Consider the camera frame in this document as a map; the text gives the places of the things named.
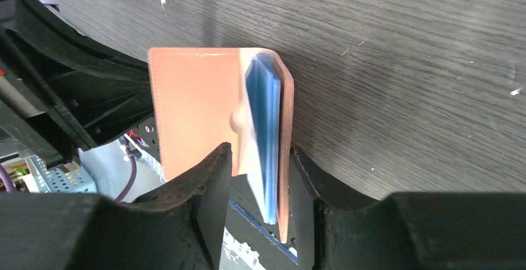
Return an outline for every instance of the blue paper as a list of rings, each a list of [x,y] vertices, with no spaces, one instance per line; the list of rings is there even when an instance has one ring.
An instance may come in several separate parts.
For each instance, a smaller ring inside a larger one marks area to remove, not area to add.
[[[252,59],[246,88],[261,161],[264,205],[260,209],[263,221],[273,225],[277,221],[281,82],[274,73],[272,57],[259,54]]]

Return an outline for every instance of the cable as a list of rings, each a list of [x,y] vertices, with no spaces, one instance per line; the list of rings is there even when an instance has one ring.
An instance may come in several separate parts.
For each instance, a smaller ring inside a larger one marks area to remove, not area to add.
[[[120,192],[120,194],[115,198],[116,202],[122,202],[122,199],[130,192],[130,189],[132,188],[133,183],[135,182],[135,178],[137,177],[137,162],[135,161],[135,156],[131,153],[130,150],[130,141],[126,137],[122,138],[124,140],[124,146],[126,147],[126,155],[130,159],[131,164],[131,175],[130,179],[128,180],[128,183],[126,183],[126,186],[124,189]]]
[[[16,192],[15,184],[13,183],[13,181],[11,181],[11,177],[9,173],[7,173],[6,169],[1,164],[0,164],[0,178],[2,179],[2,182],[4,183],[4,186],[6,187],[7,192]]]

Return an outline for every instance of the orange notebook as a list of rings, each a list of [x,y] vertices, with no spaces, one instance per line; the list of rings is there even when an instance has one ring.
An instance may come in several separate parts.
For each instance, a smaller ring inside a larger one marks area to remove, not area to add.
[[[292,137],[294,82],[272,50],[263,48],[153,48],[151,90],[165,180],[192,168],[220,143],[232,145],[232,175],[261,171],[246,91],[252,58],[273,58],[282,85],[280,99],[278,225],[288,234],[288,162]]]

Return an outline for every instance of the blue strip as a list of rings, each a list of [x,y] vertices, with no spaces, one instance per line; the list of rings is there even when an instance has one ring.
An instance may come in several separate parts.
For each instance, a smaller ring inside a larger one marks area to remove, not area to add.
[[[241,216],[243,216],[254,228],[256,228],[260,233],[262,233],[267,239],[272,242],[282,253],[284,253],[286,256],[288,256],[289,259],[291,259],[296,265],[298,264],[298,257],[296,257],[294,254],[290,252],[290,250],[286,249],[274,236],[272,236],[269,231],[267,231],[264,227],[260,226],[248,213],[243,210],[238,204],[236,204],[232,200],[228,200],[232,208],[234,208],[235,211],[239,212]]]

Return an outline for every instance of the wooden table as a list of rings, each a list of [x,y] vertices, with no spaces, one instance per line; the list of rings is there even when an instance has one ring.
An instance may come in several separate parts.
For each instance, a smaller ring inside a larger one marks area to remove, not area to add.
[[[266,47],[295,78],[293,141],[370,196],[526,190],[526,0],[59,0],[94,39]]]

